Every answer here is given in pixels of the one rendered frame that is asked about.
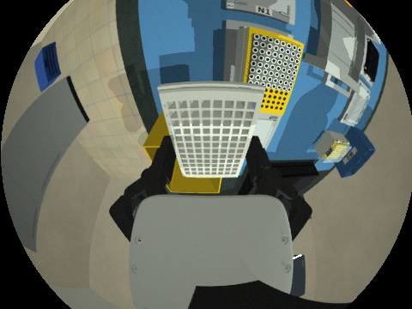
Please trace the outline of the yellow open-top bin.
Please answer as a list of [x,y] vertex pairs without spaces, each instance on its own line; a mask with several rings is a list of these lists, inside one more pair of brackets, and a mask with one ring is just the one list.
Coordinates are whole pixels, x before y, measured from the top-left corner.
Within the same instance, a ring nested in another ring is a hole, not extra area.
[[[157,148],[160,147],[164,136],[170,136],[163,110],[157,118],[152,130],[143,144],[151,162],[154,159]],[[176,157],[173,169],[172,181],[166,185],[170,192],[189,192],[189,193],[219,193],[221,178],[193,178],[183,176]]]

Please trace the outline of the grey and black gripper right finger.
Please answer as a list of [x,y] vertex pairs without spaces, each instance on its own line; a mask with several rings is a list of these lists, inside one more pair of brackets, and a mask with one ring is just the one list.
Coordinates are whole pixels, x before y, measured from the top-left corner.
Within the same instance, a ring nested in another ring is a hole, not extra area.
[[251,182],[257,185],[254,195],[276,197],[288,210],[293,242],[312,215],[312,208],[298,195],[296,188],[282,178],[280,171],[272,168],[258,136],[252,136],[245,158]]

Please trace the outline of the blue open-top bin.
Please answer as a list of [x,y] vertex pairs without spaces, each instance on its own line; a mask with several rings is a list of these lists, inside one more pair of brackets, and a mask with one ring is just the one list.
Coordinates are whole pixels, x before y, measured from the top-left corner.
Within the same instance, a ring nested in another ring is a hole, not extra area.
[[353,126],[350,127],[345,138],[349,141],[352,148],[340,162],[334,163],[341,178],[354,175],[376,151],[365,133]]

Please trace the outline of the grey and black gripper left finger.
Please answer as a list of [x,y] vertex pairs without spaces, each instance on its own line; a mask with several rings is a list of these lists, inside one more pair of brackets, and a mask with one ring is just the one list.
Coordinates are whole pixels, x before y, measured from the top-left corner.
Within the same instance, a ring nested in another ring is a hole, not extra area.
[[176,157],[171,137],[164,136],[151,167],[143,170],[141,178],[129,185],[124,195],[109,209],[111,217],[129,242],[135,220],[133,211],[147,197],[168,194],[165,186],[172,181]]

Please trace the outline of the blue bench mat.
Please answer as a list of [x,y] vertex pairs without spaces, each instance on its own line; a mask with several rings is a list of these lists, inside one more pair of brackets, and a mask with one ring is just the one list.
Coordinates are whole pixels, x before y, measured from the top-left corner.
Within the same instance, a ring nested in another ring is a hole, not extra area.
[[[320,0],[295,0],[295,25],[262,15],[226,10],[226,0],[138,0],[142,48],[157,112],[162,112],[158,86],[173,82],[223,82],[226,20],[248,21],[294,36],[304,48],[288,104],[266,153],[270,161],[317,160],[318,171],[330,170],[314,149],[326,130],[347,134],[340,118],[349,97],[322,83],[325,72],[304,62],[316,56],[321,25]],[[367,85],[370,99],[354,127],[363,130],[382,88],[386,48],[379,51],[376,80]]]

